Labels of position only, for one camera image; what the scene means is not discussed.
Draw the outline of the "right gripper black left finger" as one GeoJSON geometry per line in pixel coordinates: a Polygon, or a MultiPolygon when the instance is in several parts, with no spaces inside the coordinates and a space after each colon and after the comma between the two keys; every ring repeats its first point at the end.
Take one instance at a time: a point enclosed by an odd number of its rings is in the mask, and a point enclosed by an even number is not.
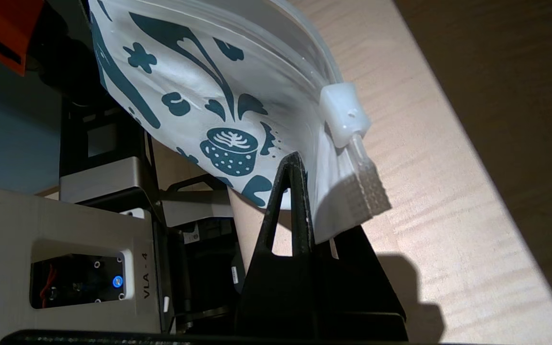
{"type": "Polygon", "coordinates": [[[236,312],[239,336],[314,336],[313,227],[307,177],[298,153],[287,155],[265,210],[236,312]],[[285,190],[290,190],[292,254],[273,253],[285,190]]]}

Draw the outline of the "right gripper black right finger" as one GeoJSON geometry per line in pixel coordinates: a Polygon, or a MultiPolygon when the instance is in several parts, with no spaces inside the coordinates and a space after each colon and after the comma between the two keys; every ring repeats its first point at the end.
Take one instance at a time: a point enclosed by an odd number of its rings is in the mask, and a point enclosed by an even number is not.
{"type": "Polygon", "coordinates": [[[362,227],[315,246],[318,334],[338,341],[405,341],[407,316],[362,227]]]}

